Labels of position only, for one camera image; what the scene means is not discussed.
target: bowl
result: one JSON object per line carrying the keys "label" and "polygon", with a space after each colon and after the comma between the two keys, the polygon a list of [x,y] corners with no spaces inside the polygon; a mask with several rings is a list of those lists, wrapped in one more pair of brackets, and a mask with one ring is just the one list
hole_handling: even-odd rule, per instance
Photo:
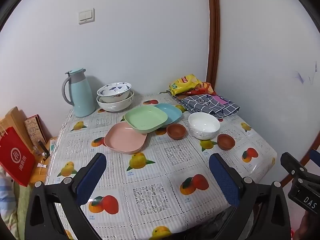
{"label": "bowl", "polygon": [[105,111],[108,112],[118,112],[123,109],[126,109],[129,105],[132,104],[134,97],[134,92],[129,91],[129,97],[125,100],[122,100],[120,102],[115,102],[115,103],[103,103],[101,102],[101,96],[97,96],[97,102],[98,105]]}
{"label": "bowl", "polygon": [[187,129],[179,123],[172,123],[167,126],[167,134],[174,140],[181,140],[187,133]]}
{"label": "bowl", "polygon": [[137,132],[150,133],[163,126],[168,116],[155,106],[145,105],[130,110],[124,119]]}
{"label": "bowl", "polygon": [[189,115],[188,123],[191,135],[200,140],[213,138],[220,129],[220,122],[217,118],[202,112]]}
{"label": "bowl", "polygon": [[168,116],[168,119],[163,124],[163,127],[166,127],[167,125],[177,121],[182,116],[182,111],[173,105],[166,104],[166,103],[160,103],[160,104],[155,105],[155,107],[164,111]]}
{"label": "bowl", "polygon": [[99,88],[97,95],[101,96],[103,103],[115,103],[125,100],[129,96],[130,89],[131,84],[129,83],[112,83]]}
{"label": "bowl", "polygon": [[217,144],[221,150],[231,150],[235,145],[235,140],[228,134],[219,134],[217,138]]}
{"label": "bowl", "polygon": [[140,151],[147,135],[136,132],[126,121],[111,127],[104,138],[104,144],[116,152],[134,154]]}

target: brown bowl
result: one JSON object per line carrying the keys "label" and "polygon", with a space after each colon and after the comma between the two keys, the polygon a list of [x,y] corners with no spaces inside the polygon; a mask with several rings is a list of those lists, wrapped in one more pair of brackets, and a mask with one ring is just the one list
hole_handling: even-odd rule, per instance
{"label": "brown bowl", "polygon": [[224,151],[231,150],[236,144],[230,135],[224,133],[218,135],[217,143],[219,148]]}
{"label": "brown bowl", "polygon": [[181,140],[187,133],[186,128],[179,123],[172,123],[167,126],[168,135],[174,140]]}

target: light blue pitcher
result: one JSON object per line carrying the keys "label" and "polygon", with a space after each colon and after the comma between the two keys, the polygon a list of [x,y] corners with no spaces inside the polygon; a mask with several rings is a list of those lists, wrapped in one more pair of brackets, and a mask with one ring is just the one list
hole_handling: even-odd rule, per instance
{"label": "light blue pitcher", "polygon": [[[68,78],[62,84],[62,96],[64,100],[73,106],[77,117],[84,117],[92,114],[96,109],[96,102],[93,100],[91,88],[84,75],[85,68],[74,69],[66,72]],[[65,86],[69,82],[69,101],[66,97]]]}

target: stacked bowl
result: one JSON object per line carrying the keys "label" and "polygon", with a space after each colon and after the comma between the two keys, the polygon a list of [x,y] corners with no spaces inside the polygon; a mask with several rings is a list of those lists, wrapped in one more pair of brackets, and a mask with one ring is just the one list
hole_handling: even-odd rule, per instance
{"label": "stacked bowl", "polygon": [[121,111],[132,104],[134,91],[131,84],[118,82],[98,89],[97,103],[105,111]]}

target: checkered cloth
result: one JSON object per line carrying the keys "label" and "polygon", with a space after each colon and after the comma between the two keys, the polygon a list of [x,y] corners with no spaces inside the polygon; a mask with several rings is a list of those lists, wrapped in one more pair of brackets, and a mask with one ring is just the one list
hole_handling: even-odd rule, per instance
{"label": "checkered cloth", "polygon": [[182,100],[174,97],[190,113],[204,112],[212,114],[217,119],[226,118],[239,112],[240,107],[220,95],[194,95]]}

